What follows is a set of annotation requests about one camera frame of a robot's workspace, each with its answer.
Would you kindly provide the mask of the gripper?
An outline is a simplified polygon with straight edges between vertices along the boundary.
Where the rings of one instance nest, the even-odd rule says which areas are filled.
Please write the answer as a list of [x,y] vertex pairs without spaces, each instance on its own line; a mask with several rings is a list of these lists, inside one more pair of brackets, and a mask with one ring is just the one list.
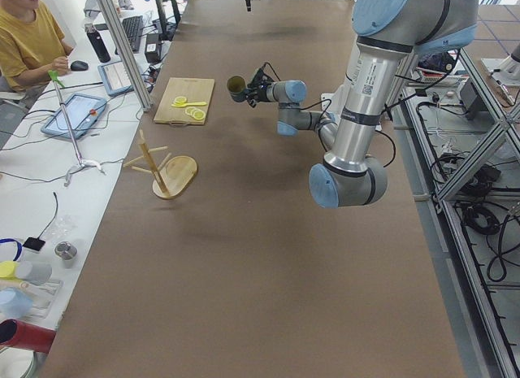
[[[246,10],[248,12],[252,11],[251,6],[251,0],[245,0]],[[248,92],[248,96],[245,98],[247,103],[252,107],[255,108],[257,106],[257,103],[259,102],[269,102],[270,99],[267,95],[267,91],[269,89],[269,85],[262,85],[258,88],[256,88],[256,82],[254,80],[250,81],[246,86],[244,91]]]

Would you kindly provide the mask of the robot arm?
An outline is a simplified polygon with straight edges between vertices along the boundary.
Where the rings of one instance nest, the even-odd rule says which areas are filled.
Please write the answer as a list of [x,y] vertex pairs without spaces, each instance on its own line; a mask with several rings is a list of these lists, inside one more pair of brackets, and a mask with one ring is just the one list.
[[279,105],[280,135],[313,130],[326,148],[310,169],[309,187],[322,207],[363,206],[384,195],[384,166],[367,151],[384,111],[399,62],[409,53],[430,54],[469,45],[476,31],[479,0],[357,0],[353,31],[359,55],[339,119],[301,109],[306,86],[275,81],[259,69],[249,83],[229,84],[235,101]]

